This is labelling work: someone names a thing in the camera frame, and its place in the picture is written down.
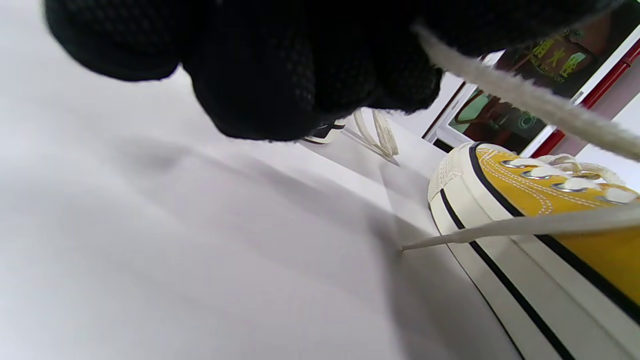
black sneaker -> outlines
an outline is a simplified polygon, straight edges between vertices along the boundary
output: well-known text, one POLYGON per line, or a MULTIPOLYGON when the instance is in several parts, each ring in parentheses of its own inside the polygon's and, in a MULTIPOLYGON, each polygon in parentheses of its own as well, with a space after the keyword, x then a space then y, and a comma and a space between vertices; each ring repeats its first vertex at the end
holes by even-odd
POLYGON ((316 128, 311 135, 305 137, 310 143, 330 143, 340 134, 347 125, 345 119, 335 120, 316 128))
POLYGON ((167 78, 178 67, 200 3, 46 0, 44 10, 51 33, 80 64, 111 78, 145 81, 167 78))

black mesh fabric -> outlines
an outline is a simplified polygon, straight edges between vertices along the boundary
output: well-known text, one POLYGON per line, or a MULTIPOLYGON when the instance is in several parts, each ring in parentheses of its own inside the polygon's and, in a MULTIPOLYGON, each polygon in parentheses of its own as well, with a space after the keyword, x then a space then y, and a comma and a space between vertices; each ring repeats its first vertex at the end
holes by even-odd
POLYGON ((297 140, 361 106, 428 108, 442 71, 410 26, 461 53, 522 45, 621 0, 45 0, 51 33, 90 70, 157 80, 182 64, 218 129, 297 140))

canvas sneaker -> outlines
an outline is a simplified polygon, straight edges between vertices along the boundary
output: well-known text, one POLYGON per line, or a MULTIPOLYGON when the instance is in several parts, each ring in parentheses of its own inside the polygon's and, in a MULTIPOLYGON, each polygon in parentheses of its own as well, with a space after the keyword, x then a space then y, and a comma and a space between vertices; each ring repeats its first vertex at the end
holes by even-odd
MULTIPOLYGON (((386 158, 393 158, 398 155, 398 146, 394 137, 391 126, 385 114, 380 110, 371 110, 373 125, 378 135, 378 140, 373 137, 367 128, 366 121, 362 109, 357 109, 353 113, 353 118, 362 136, 362 140, 371 146, 371 148, 386 158)), ((347 120, 340 119, 329 122, 318 127, 314 132, 305 137, 310 143, 326 144, 334 141, 340 135, 340 132, 346 127, 347 120)))
POLYGON ((454 242, 523 358, 640 359, 640 227, 606 229, 640 200, 615 173, 466 143, 441 162, 428 197, 449 237, 405 250, 454 242))

white shoelace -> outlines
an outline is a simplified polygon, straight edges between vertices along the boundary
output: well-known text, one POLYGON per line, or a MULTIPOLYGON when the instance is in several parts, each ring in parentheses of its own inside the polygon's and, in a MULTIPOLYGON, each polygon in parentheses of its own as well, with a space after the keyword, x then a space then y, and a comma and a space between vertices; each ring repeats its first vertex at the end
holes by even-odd
MULTIPOLYGON (((618 182, 619 177, 608 168, 591 163, 579 163, 569 155, 543 156, 538 159, 518 158, 510 161, 509 165, 522 166, 523 169, 532 167, 532 170, 527 171, 527 176, 532 179, 547 176, 564 177, 564 182, 557 185, 559 190, 582 191, 588 188, 602 190, 602 186, 592 180, 574 177, 585 169, 602 176, 605 181, 610 179, 611 184, 622 185, 618 182)), ((603 200, 620 204, 620 206, 491 222, 482 226, 456 231, 452 234, 416 241, 403 246, 401 250, 421 249, 446 243, 467 243, 489 236, 585 233, 630 227, 638 225, 638 218, 640 218, 640 206, 635 203, 636 199, 637 194, 635 192, 617 187, 607 187, 604 190, 603 200)))
POLYGON ((372 110, 373 112, 373 124, 378 134, 379 143, 374 139, 373 135, 367 130, 367 124, 364 122, 364 116, 362 115, 362 109, 357 109, 353 113, 353 117, 356 120, 356 126, 364 140, 376 149, 382 156, 387 159, 393 158, 398 155, 398 145, 396 144, 396 138, 394 137, 391 126, 385 114, 380 110, 372 110))
MULTIPOLYGON (((449 71, 469 83, 476 84, 484 91, 499 96, 513 106, 528 111, 545 122, 595 146, 628 159, 640 161, 640 136, 626 131, 616 123, 602 119, 580 106, 574 106, 566 99, 554 95, 548 89, 536 87, 530 81, 523 81, 522 78, 513 74, 491 69, 476 59, 458 53, 437 39, 422 24, 416 24, 413 29, 418 34, 422 48, 437 67, 449 71)), ((553 167, 548 164, 551 162, 549 160, 549 158, 539 159, 538 161, 545 166, 532 170, 531 174, 540 176, 556 174, 566 171, 569 167, 574 169, 576 167, 576 164, 571 161, 563 162, 559 168, 553 167)), ((584 170, 590 168, 595 172, 601 168, 598 165, 588 163, 579 166, 584 170)), ((614 178, 611 172, 602 171, 599 174, 603 179, 610 180, 611 183, 621 183, 620 179, 614 178)), ((587 182, 586 179, 567 176, 563 186, 567 189, 599 186, 593 182, 589 182, 587 185, 587 182)), ((488 236, 585 233, 640 225, 640 204, 633 200, 626 203, 630 197, 623 193, 626 192, 618 188, 608 188, 605 191, 605 200, 621 203, 620 206, 577 213, 497 221, 453 234, 418 241, 404 246, 403 250, 445 243, 464 243, 488 236)))

white table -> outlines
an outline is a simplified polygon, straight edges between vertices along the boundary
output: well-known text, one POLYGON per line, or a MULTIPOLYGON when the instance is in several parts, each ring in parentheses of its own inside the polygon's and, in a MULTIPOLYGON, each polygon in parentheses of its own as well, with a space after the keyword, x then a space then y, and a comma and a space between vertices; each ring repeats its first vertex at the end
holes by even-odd
POLYGON ((226 139, 184 73, 91 74, 36 4, 0 4, 1 359, 518 358, 446 247, 394 251, 436 233, 419 135, 226 139))

